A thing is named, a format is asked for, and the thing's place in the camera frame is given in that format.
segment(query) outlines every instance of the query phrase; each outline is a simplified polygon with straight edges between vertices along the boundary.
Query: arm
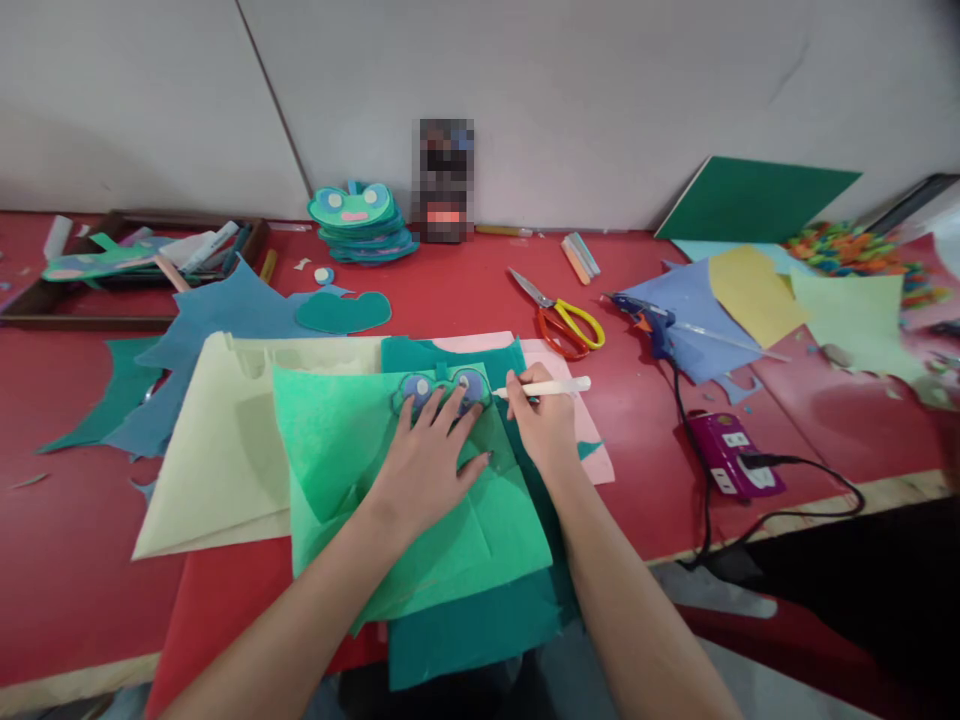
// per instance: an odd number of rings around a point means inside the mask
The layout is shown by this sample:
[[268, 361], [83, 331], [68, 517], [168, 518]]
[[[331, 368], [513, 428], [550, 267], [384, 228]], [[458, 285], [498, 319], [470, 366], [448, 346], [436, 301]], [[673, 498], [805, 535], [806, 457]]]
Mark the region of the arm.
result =
[[483, 408], [456, 425], [458, 387], [413, 399], [370, 492], [322, 553], [170, 706], [164, 718], [299, 718], [350, 625], [410, 544], [456, 507], [489, 464], [457, 459]]
[[570, 574], [607, 683], [625, 718], [739, 718], [710, 660], [590, 484], [577, 456], [573, 400], [521, 383], [552, 379], [537, 363], [507, 381], [509, 415], [557, 509]]

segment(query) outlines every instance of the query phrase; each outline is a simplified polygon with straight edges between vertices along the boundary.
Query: white pen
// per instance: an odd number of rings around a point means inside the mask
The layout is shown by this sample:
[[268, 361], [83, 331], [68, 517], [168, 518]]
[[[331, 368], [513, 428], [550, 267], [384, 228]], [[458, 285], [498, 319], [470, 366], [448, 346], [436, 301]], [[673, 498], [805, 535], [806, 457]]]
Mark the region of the white pen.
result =
[[[569, 380], [547, 380], [542, 383], [529, 383], [523, 385], [523, 392], [527, 397], [539, 395], [562, 395], [570, 392], [583, 392], [590, 389], [590, 378], [587, 376], [579, 378], [570, 378]], [[507, 389], [500, 388], [494, 390], [493, 394], [503, 400], [507, 399]]]

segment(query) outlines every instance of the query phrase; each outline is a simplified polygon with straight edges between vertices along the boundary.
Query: blue glue gun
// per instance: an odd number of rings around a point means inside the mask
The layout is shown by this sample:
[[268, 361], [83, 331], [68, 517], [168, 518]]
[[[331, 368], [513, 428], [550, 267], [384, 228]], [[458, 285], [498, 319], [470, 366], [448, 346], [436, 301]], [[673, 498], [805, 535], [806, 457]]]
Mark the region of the blue glue gun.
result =
[[623, 293], [606, 293], [620, 310], [627, 313], [642, 330], [650, 333], [653, 356], [658, 360], [673, 357], [673, 343], [667, 337], [667, 328], [677, 321], [676, 315], [653, 303], [637, 300]]

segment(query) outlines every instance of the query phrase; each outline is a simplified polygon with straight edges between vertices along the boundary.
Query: yellow scissors handle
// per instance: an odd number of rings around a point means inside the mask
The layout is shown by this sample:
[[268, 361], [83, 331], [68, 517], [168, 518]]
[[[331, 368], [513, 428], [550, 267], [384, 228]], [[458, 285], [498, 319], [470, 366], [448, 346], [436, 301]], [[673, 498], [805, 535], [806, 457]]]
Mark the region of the yellow scissors handle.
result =
[[[587, 347], [591, 350], [598, 350], [603, 347], [603, 344], [607, 341], [607, 336], [603, 333], [603, 328], [600, 326], [596, 320], [593, 319], [593, 315], [588, 313], [586, 310], [581, 310], [578, 307], [574, 307], [565, 300], [557, 300], [556, 304], [553, 306], [554, 309], [559, 313], [560, 317], [563, 318], [563, 321], [573, 330], [577, 337], [583, 340]], [[583, 330], [577, 325], [571, 315], [576, 315], [583, 319], [587, 325], [589, 325], [593, 332], [596, 333], [597, 339], [591, 340], [586, 335], [583, 334]]]

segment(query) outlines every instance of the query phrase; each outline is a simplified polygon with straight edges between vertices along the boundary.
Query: electrical cord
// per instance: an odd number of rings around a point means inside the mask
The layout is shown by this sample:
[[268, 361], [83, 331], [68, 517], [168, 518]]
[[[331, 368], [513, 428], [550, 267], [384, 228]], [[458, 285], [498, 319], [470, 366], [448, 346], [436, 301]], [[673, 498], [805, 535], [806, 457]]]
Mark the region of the electrical cord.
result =
[[683, 398], [680, 396], [680, 370], [677, 367], [677, 363], [671, 357], [669, 358], [670, 365], [673, 367], [673, 396], [677, 401], [677, 409], [680, 411], [680, 419], [683, 422], [683, 428], [687, 435], [687, 440], [690, 441], [690, 444], [693, 446], [694, 451], [697, 454], [697, 458], [700, 461], [700, 466], [703, 469], [704, 479], [706, 480], [706, 489], [703, 496], [703, 516], [704, 516], [704, 535], [703, 535], [703, 545], [697, 551], [697, 554], [689, 561], [679, 561], [680, 564], [687, 570], [695, 570], [700, 565], [702, 565], [707, 560], [716, 558], [722, 554], [726, 554], [735, 548], [742, 547], [750, 538], [753, 537], [760, 528], [763, 527], [764, 523], [767, 520], [770, 520], [775, 517], [819, 517], [819, 518], [845, 518], [853, 517], [854, 515], [859, 515], [863, 509], [867, 506], [867, 500], [863, 496], [863, 493], [860, 492], [859, 488], [856, 485], [847, 480], [843, 475], [838, 473], [836, 470], [822, 465], [813, 460], [807, 460], [806, 458], [796, 457], [794, 455], [774, 455], [770, 453], [741, 453], [740, 459], [743, 461], [744, 467], [748, 470], [755, 470], [757, 468], [763, 467], [776, 467], [778, 465], [811, 465], [815, 468], [823, 470], [825, 473], [833, 476], [834, 479], [843, 484], [850, 492], [853, 493], [853, 496], [856, 498], [857, 502], [849, 510], [842, 510], [839, 512], [804, 512], [800, 510], [776, 510], [774, 512], [767, 513], [762, 516], [757, 522], [755, 522], [747, 532], [741, 535], [739, 538], [724, 545], [719, 550], [710, 550], [710, 545], [713, 541], [713, 525], [710, 518], [710, 495], [713, 490], [713, 473], [710, 472], [710, 465], [707, 462], [706, 457], [703, 454], [703, 451], [700, 449], [700, 445], [697, 442], [696, 435], [693, 432], [693, 427], [690, 425], [690, 421], [687, 419], [687, 412], [683, 407]]

